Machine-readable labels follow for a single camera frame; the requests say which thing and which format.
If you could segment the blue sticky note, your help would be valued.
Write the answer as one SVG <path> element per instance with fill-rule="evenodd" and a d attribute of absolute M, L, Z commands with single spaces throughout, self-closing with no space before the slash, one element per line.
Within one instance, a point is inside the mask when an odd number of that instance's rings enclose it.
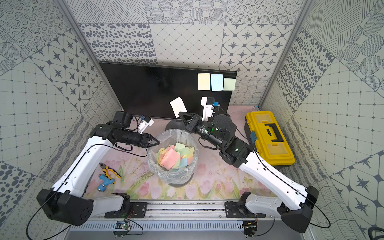
<path fill-rule="evenodd" d="M 224 90 L 224 76 L 222 74 L 211 75 L 211 90 L 212 92 Z"/>

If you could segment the yellow sticky note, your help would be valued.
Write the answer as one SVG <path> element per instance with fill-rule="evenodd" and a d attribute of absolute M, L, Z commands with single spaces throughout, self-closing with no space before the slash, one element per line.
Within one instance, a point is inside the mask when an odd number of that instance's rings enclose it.
<path fill-rule="evenodd" d="M 211 89 L 209 73 L 198 73 L 198 90 L 209 91 Z"/>

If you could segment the orange-yellow sticky note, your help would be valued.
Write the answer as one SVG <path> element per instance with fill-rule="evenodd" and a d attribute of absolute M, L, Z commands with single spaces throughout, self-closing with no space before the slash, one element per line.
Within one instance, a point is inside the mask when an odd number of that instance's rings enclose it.
<path fill-rule="evenodd" d="M 180 112 L 183 112 L 183 113 L 187 112 L 186 106 L 185 106 L 181 97 L 178 97 L 178 98 L 172 100 L 170 102 L 170 105 L 171 105 L 173 112 L 175 114 L 175 118 L 179 117 Z"/>

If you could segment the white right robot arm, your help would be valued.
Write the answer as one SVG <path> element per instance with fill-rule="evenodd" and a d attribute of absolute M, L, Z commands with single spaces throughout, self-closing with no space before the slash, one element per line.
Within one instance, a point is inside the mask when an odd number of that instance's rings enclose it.
<path fill-rule="evenodd" d="M 292 230 L 306 232 L 319 196 L 315 187 L 304 187 L 268 164 L 248 143 L 236 137 L 237 126 L 228 115 L 217 115 L 211 122 L 194 113 L 180 112 L 179 117 L 188 132 L 214 145 L 226 163 L 254 177 L 276 195 L 272 198 L 242 194 L 238 201 L 241 211 L 279 217 Z"/>

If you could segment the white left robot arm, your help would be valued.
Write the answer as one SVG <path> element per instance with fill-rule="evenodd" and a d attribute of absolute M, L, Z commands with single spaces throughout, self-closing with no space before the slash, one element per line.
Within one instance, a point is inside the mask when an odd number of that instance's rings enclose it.
<path fill-rule="evenodd" d="M 112 121 L 96 125 L 86 146 L 64 175 L 49 190 L 38 193 L 37 201 L 48 219 L 80 226 L 94 216 L 124 218 L 132 214 L 131 198 L 127 194 L 113 193 L 96 200 L 83 197 L 108 151 L 129 153 L 121 144 L 145 150 L 160 144 L 148 133 L 130 130 L 132 118 L 126 112 L 117 111 Z"/>

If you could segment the green sticky note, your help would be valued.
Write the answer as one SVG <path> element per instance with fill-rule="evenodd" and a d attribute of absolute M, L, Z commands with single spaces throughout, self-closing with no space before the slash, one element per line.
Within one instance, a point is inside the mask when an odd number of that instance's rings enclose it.
<path fill-rule="evenodd" d="M 236 87 L 236 79 L 224 78 L 224 91 L 234 91 Z"/>

